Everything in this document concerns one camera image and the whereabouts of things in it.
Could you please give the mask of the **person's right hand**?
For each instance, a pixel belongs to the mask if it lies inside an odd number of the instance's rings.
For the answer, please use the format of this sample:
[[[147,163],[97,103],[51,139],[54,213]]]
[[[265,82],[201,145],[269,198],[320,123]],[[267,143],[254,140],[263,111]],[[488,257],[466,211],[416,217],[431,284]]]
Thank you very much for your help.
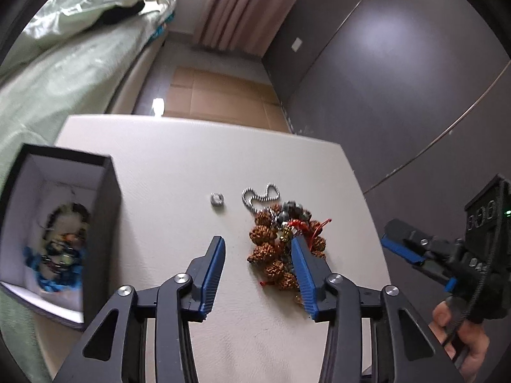
[[[441,302],[432,312],[432,322],[429,327],[440,342],[447,338],[445,328],[451,321],[451,311],[446,302]],[[474,382],[485,360],[489,349],[489,337],[481,324],[464,321],[457,334],[460,340],[469,348],[469,352],[459,369],[466,382]]]

